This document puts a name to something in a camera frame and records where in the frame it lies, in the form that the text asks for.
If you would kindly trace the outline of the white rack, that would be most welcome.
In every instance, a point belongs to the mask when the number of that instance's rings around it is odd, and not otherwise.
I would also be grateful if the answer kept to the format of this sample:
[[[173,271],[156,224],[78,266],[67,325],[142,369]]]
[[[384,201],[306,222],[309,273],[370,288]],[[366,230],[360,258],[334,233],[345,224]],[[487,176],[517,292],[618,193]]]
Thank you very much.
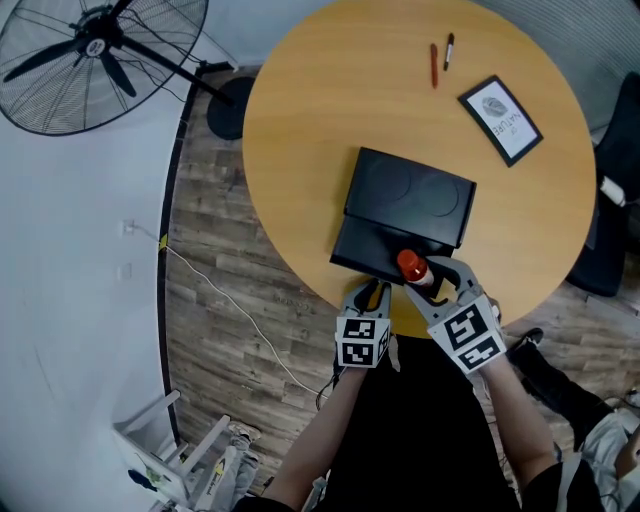
[[[215,486],[222,478],[222,473],[215,470],[213,465],[207,466],[200,474],[195,469],[204,463],[205,455],[228,429],[231,418],[222,416],[188,456],[184,455],[189,447],[186,442],[177,445],[168,455],[161,456],[134,439],[135,432],[169,409],[180,396],[178,390],[172,391],[131,421],[115,425],[112,432],[134,483],[154,492],[159,500],[167,504],[172,503],[194,512],[199,505],[206,508],[211,505]]]

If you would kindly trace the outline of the person's left forearm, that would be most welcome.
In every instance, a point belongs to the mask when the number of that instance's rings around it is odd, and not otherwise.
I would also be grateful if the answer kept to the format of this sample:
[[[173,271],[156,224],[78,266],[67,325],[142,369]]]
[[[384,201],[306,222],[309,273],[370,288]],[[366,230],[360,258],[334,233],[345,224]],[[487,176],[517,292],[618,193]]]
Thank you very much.
[[[300,512],[316,479],[338,452],[365,380],[366,368],[347,368],[320,411],[293,443],[263,497]]]

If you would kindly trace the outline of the black framed picture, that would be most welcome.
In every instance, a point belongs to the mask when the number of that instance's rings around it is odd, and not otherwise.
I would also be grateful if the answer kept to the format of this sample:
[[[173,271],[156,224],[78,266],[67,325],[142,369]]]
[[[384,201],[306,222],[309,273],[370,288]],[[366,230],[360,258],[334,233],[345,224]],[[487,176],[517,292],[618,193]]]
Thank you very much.
[[[544,139],[529,114],[497,75],[488,77],[457,100],[508,168]]]

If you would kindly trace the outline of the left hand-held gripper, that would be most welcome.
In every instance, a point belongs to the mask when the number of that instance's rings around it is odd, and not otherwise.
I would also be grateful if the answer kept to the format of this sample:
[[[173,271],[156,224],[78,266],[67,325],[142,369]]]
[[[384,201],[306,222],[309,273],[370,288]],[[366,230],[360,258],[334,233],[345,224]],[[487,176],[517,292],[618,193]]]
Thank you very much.
[[[376,368],[391,338],[392,286],[378,279],[357,285],[344,297],[336,319],[334,368]],[[369,308],[371,298],[375,303]]]

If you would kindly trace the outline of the black office chair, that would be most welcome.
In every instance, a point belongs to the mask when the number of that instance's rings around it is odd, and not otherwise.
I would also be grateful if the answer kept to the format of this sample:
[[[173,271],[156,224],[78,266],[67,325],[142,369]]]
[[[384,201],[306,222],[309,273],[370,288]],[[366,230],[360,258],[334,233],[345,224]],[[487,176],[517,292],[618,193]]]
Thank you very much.
[[[603,297],[618,293],[624,270],[631,210],[640,209],[640,73],[623,80],[611,121],[595,147],[596,199],[585,244],[566,280]],[[601,191],[604,176],[620,185],[626,205]]]

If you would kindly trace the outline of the black metal box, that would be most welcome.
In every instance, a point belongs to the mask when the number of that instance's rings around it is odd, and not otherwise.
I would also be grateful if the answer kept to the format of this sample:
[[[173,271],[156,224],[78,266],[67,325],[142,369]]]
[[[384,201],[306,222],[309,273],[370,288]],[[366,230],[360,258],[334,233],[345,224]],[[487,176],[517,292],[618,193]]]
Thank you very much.
[[[402,285],[398,254],[450,257],[462,245],[477,184],[361,148],[330,262]]]

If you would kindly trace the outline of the black standing fan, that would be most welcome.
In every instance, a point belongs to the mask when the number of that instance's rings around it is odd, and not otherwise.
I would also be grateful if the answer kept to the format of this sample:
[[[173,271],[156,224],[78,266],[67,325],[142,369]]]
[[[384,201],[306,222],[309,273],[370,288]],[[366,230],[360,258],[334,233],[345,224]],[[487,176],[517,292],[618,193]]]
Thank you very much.
[[[31,134],[60,137],[105,126],[174,77],[210,96],[207,122],[243,134],[254,80],[219,87],[186,69],[210,0],[17,0],[0,24],[0,114]]]

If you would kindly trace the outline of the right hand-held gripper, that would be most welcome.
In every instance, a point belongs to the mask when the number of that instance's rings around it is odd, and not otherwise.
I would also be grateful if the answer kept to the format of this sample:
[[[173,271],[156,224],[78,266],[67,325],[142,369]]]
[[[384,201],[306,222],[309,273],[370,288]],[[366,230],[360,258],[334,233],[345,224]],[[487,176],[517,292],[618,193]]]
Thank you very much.
[[[435,277],[454,286],[457,299],[468,292],[474,296],[484,293],[465,262],[446,256],[429,256],[427,262]],[[486,294],[452,312],[457,306],[455,301],[436,301],[425,287],[408,283],[404,290],[427,324],[432,325],[427,330],[431,338],[465,374],[506,353],[497,316],[499,310]]]

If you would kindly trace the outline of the person's right forearm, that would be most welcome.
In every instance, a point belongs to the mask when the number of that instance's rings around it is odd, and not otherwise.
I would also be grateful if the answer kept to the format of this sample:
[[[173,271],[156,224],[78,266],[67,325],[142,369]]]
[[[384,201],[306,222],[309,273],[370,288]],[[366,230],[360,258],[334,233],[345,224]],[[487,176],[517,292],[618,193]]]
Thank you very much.
[[[551,429],[505,355],[480,369],[493,405],[499,436],[519,490],[557,463]]]

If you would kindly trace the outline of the person's black clothing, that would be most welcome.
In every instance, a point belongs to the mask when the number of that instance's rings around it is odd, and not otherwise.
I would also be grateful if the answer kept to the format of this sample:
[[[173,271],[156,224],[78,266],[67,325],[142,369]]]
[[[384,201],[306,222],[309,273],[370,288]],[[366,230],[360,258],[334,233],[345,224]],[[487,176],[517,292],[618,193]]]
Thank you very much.
[[[469,379],[434,342],[397,343],[367,369],[313,512],[605,512],[590,466],[556,454],[521,492]],[[263,494],[232,512],[295,512]]]

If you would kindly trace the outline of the red capped small bottle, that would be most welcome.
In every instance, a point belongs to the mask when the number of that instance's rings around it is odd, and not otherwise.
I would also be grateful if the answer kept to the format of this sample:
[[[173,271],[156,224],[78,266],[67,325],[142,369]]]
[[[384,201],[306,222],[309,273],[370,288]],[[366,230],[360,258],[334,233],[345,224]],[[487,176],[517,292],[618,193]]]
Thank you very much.
[[[429,288],[435,278],[427,260],[410,249],[403,249],[396,258],[397,265],[408,283]]]

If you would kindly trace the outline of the white roll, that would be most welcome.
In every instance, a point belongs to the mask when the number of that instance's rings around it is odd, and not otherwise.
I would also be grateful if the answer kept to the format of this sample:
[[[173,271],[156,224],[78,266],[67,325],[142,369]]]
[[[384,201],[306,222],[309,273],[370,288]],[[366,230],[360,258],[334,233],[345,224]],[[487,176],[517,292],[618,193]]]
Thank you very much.
[[[602,178],[599,188],[600,191],[616,206],[624,207],[626,205],[626,195],[623,188],[609,177],[604,176]]]

